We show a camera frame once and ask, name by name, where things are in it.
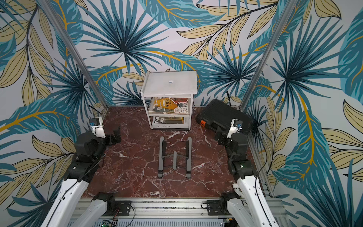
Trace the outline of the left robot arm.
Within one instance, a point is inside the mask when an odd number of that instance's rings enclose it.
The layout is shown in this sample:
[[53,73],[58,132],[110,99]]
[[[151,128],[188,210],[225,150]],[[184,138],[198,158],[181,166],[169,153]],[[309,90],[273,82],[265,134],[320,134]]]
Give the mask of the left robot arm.
[[107,148],[122,141],[120,130],[118,128],[106,135],[103,126],[92,126],[90,131],[77,137],[76,155],[64,174],[58,195],[42,223],[43,227],[68,225],[81,196],[99,169]]

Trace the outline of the silver laptop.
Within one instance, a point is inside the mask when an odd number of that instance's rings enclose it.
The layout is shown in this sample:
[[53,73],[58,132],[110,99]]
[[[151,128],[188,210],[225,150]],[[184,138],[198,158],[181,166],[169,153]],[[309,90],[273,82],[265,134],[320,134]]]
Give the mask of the silver laptop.
[[196,71],[148,73],[141,89],[144,97],[189,97],[197,92]]

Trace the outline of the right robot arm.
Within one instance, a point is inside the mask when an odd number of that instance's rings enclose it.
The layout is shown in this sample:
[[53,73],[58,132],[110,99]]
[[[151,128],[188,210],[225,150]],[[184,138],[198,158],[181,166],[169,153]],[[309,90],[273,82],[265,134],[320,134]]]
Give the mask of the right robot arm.
[[228,170],[235,180],[234,192],[223,194],[221,209],[232,215],[238,227],[278,227],[262,192],[256,168],[247,158],[247,135],[218,130],[215,140],[228,156]]

